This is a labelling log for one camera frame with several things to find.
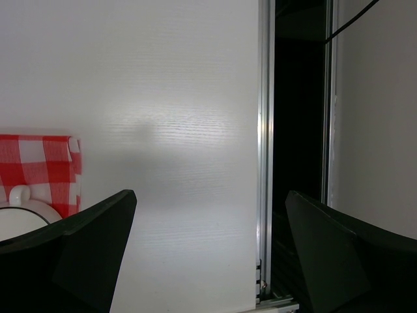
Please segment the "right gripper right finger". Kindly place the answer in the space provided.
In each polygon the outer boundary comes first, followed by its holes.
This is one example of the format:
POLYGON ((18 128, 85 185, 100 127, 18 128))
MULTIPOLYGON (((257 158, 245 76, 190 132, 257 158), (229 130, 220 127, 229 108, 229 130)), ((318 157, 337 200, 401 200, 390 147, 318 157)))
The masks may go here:
POLYGON ((302 310, 416 311, 416 240, 300 192, 285 206, 295 244, 289 289, 302 310))

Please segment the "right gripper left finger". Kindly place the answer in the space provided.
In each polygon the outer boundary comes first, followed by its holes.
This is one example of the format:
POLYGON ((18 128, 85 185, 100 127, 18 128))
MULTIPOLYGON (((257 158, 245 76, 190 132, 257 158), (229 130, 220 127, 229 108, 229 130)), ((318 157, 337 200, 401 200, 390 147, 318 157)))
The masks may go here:
POLYGON ((136 205, 122 190, 1 241, 1 311, 109 312, 136 205))

